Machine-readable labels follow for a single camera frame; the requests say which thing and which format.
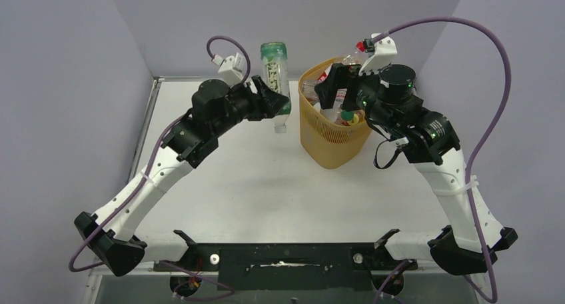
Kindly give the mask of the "yellow juice bottle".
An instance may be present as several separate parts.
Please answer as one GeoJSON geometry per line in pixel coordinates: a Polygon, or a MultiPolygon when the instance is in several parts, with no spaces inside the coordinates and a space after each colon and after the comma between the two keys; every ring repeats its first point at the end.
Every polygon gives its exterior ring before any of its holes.
{"type": "Polygon", "coordinates": [[[357,124],[359,124],[359,122],[360,122],[360,116],[359,116],[359,114],[356,114],[356,113],[353,113],[352,118],[347,121],[349,126],[357,125],[357,124]]]}

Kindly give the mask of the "red label bottle sideways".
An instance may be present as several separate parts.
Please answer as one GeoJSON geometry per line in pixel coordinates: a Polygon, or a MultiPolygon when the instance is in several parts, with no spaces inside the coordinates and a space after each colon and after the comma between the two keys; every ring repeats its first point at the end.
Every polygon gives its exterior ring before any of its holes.
{"type": "MultiPolygon", "coordinates": [[[[340,63],[343,65],[360,65],[363,64],[367,59],[366,49],[362,41],[359,41],[355,46],[354,49],[339,57],[338,59],[334,60],[333,63],[340,63]]],[[[330,73],[332,65],[326,67],[326,69],[318,76],[316,79],[316,83],[323,82],[330,73]]]]}

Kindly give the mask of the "green label bottle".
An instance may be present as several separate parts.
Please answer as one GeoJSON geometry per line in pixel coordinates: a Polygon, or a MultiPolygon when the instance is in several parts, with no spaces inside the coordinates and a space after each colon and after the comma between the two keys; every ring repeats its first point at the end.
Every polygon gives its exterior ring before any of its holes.
{"type": "MultiPolygon", "coordinates": [[[[292,105],[290,101],[286,45],[280,41],[263,43],[261,45],[261,61],[265,83],[273,91],[289,97],[289,103],[292,105]]],[[[289,116],[290,114],[274,118],[275,133],[286,133],[286,122],[289,116]]]]}

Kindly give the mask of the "yellow plastic waste bin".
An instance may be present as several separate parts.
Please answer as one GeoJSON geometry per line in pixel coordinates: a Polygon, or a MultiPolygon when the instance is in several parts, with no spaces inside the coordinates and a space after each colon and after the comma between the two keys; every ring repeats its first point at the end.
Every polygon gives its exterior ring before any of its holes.
{"type": "Polygon", "coordinates": [[[371,133],[363,112],[356,112],[359,122],[353,125],[336,124],[326,119],[305,96],[304,83],[317,79],[336,60],[333,57],[311,67],[298,80],[300,143],[325,169],[336,169],[357,156],[371,133]]]}

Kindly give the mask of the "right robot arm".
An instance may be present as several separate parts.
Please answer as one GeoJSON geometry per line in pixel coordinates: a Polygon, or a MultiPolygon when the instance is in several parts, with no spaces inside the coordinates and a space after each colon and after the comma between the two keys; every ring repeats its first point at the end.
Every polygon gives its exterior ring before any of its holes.
{"type": "Polygon", "coordinates": [[[359,65],[334,63],[314,90],[324,109],[344,91],[343,109],[363,111],[369,127],[390,135],[396,153],[424,177],[447,216],[448,225],[438,232],[390,230],[376,242],[377,264],[390,269],[401,260],[421,260],[451,275],[485,273],[517,233],[486,206],[476,179],[466,171],[456,131],[446,116],[424,107],[414,92],[415,77],[406,65],[365,75],[359,65]]]}

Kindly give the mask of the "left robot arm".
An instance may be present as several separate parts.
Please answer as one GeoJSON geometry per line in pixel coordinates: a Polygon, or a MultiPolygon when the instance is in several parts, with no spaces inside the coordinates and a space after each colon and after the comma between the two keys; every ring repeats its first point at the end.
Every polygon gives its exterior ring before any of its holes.
{"type": "Polygon", "coordinates": [[[180,261],[196,245],[186,233],[141,236],[137,227],[169,189],[218,148],[220,136],[244,120],[272,119],[289,103],[288,95],[273,91],[258,75],[233,86],[203,81],[187,112],[159,135],[147,164],[107,204],[75,218],[85,246],[116,277],[140,263],[180,261]]]}

